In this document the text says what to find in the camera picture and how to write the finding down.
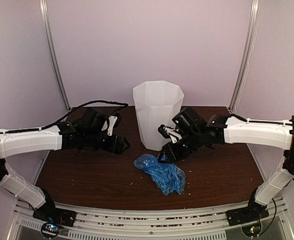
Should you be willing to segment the blue plastic trash bag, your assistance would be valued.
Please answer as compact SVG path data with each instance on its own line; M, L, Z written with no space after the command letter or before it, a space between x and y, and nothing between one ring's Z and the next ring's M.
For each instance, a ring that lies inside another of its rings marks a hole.
M133 162L135 168L150 175L164 196L173 192L182 195L186 186L185 172L173 163L160 163L152 154L142 154Z

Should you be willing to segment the white faceted trash bin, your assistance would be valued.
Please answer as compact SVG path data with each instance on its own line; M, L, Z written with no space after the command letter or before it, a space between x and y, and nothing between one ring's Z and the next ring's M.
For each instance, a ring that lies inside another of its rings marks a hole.
M181 110L184 93L180 86L164 81L145 81L132 89L139 136L148 150L160 151L168 140L160 125L173 126L172 118Z

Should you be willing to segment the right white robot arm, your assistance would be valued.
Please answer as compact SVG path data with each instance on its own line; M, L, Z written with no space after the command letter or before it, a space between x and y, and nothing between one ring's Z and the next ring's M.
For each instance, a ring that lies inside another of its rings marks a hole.
M190 107L172 118L175 127L161 125L158 132L170 141L160 151L158 162L171 164L186 159L200 147L213 144L254 144L283 150L284 162L251 194L242 210L246 220L260 217L267 205L294 180L294 115L289 120L255 120L231 113L216 114L205 121Z

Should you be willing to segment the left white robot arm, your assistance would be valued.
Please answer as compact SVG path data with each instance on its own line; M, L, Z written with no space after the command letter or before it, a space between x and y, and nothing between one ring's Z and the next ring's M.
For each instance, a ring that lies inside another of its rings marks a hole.
M121 121L118 113L105 115L87 108L81 118L61 120L50 126L30 129L0 130L0 187L25 200L48 222L59 218L59 211L49 193L37 187L6 162L6 158L38 151L77 149L104 150L121 155L130 148L124 136L113 133Z

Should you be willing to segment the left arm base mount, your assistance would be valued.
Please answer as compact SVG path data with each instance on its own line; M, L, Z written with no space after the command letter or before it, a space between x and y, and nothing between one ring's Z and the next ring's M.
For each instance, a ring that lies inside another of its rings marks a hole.
M77 213L72 210L57 208L53 216L45 216L39 210L34 210L32 217L43 221L40 233L46 239L56 238L66 230L66 227L73 227Z

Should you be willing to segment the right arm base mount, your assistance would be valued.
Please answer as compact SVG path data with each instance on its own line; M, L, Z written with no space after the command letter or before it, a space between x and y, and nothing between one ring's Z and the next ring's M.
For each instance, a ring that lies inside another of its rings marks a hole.
M268 210L250 213L247 207L228 210L226 218L230 227L240 225L242 233L249 238L258 237L263 231L261 220L269 216Z

